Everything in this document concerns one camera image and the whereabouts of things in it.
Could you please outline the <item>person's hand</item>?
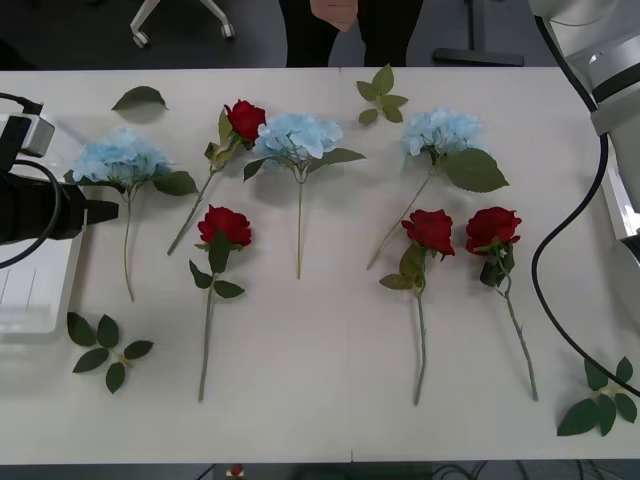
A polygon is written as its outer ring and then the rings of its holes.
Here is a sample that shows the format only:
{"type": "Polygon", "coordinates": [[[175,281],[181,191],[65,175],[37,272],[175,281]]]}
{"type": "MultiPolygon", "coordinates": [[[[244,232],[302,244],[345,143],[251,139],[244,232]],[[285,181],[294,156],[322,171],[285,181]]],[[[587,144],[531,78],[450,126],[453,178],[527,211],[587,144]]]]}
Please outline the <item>person's hand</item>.
{"type": "Polygon", "coordinates": [[[345,32],[357,20],[358,3],[358,0],[311,0],[310,8],[316,18],[345,32]]]}

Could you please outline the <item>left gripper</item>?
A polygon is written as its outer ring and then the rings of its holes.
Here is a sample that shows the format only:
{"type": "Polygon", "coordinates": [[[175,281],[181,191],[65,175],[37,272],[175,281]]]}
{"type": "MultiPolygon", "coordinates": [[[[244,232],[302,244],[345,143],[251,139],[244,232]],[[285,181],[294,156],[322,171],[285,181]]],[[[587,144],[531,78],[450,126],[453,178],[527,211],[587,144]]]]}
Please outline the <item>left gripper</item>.
{"type": "Polygon", "coordinates": [[[76,185],[60,183],[62,193],[61,212],[52,232],[52,240],[73,239],[87,226],[115,220],[119,216],[119,205],[111,201],[86,200],[76,185]]]}

